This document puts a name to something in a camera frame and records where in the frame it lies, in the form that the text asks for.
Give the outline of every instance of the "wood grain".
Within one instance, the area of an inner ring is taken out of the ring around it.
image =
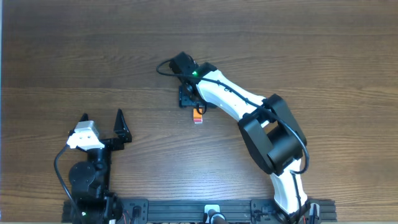
[[[398,2],[311,0],[5,0],[1,217],[59,222],[67,199],[53,159],[83,112],[133,143],[115,152],[123,197],[271,198],[236,122],[202,125],[155,73],[184,50],[258,95],[285,98],[308,138],[306,193],[339,221],[398,220]],[[85,159],[67,152],[69,168]]]

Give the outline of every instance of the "white robotic arm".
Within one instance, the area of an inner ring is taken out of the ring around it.
[[[219,80],[222,83],[227,84],[245,98],[250,101],[262,105],[263,99],[265,97],[254,95],[252,93],[243,90],[241,87],[235,85],[219,71],[215,70],[207,73],[203,78],[208,78],[211,80]],[[221,85],[217,85],[216,83],[200,81],[197,83],[197,90],[200,96],[208,103],[213,103],[218,106],[225,112],[227,112],[230,116],[232,116],[236,121],[239,121],[243,118],[243,115],[248,113],[252,113],[256,107],[247,104],[240,97],[228,91],[225,87]],[[261,127],[264,128],[269,124],[268,121],[264,121],[261,123]],[[276,175],[275,173],[271,174],[272,184],[274,185],[275,190],[275,202],[278,206],[283,209],[287,214],[294,213],[299,209],[299,204],[297,203],[297,194],[295,191],[294,180],[292,178],[291,170],[299,171],[300,170],[301,159],[293,160],[284,170],[281,175]],[[296,175],[298,192],[301,197],[301,204],[304,205],[307,200],[307,195],[303,191],[302,181],[300,175]]]

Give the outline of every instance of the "wooden surface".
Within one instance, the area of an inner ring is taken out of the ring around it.
[[[133,143],[113,154],[122,197],[271,198],[236,122],[178,107],[156,65],[184,50],[258,95],[284,97],[308,139],[306,193],[339,221],[398,220],[398,2],[4,2],[2,221],[59,222],[53,159],[83,112],[111,132],[122,108]],[[67,152],[60,169],[85,159]]]

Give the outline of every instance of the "orange object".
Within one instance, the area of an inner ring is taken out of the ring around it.
[[[203,123],[203,115],[198,113],[197,109],[193,109],[193,122],[195,124],[202,124]]]

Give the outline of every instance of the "robotic arm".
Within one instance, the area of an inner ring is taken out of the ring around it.
[[[276,120],[259,108],[248,104],[231,89],[285,121],[306,144],[305,136],[286,102],[278,95],[265,98],[249,93],[225,78],[214,65],[204,63],[199,66],[184,52],[163,64],[167,62],[170,62],[170,69],[182,82],[180,89],[183,90],[183,94],[188,96],[194,105],[215,105],[238,122],[251,157],[264,172],[271,175],[276,204],[285,216],[291,219],[295,219],[297,215],[301,217],[308,210],[307,195],[303,191],[300,175],[295,175],[294,178],[291,174],[291,171],[300,170],[303,156],[298,139],[280,123],[271,132],[265,133],[263,128]]]

